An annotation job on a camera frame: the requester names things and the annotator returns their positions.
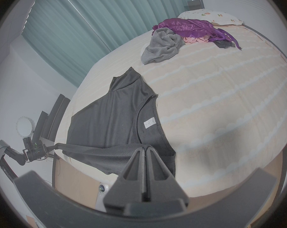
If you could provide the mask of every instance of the bed sheet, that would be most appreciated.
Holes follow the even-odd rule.
[[[208,195],[265,167],[287,143],[287,60],[251,30],[221,26],[243,48],[214,43],[181,47],[173,58],[143,65],[149,31],[97,62],[73,96],[58,129],[66,143],[71,117],[105,95],[113,77],[129,67],[159,94],[157,112],[176,151],[176,180],[189,197]],[[113,184],[117,175],[57,155],[88,176]]]

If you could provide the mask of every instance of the floral pillow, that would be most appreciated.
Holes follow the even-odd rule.
[[[243,21],[231,14],[216,12],[209,9],[185,11],[181,13],[178,18],[206,20],[213,25],[241,25],[243,23]]]

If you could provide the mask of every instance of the purple satin cloth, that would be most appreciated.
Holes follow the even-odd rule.
[[[162,21],[158,25],[154,25],[153,30],[164,27],[171,29],[182,37],[200,38],[208,35],[210,36],[210,42],[216,40],[233,41],[238,49],[242,49],[232,35],[223,29],[214,28],[213,25],[206,20],[171,18]]]

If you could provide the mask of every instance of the green curtain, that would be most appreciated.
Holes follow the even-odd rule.
[[[79,86],[117,47],[177,17],[190,0],[36,0],[23,37],[57,72]]]

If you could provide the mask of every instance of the pink cloth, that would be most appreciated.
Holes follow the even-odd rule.
[[[199,37],[199,38],[194,38],[194,37],[184,37],[183,40],[184,42],[186,43],[195,43],[195,42],[199,42],[199,43],[205,43],[205,42],[208,42],[210,36],[208,35],[205,35],[203,37]]]

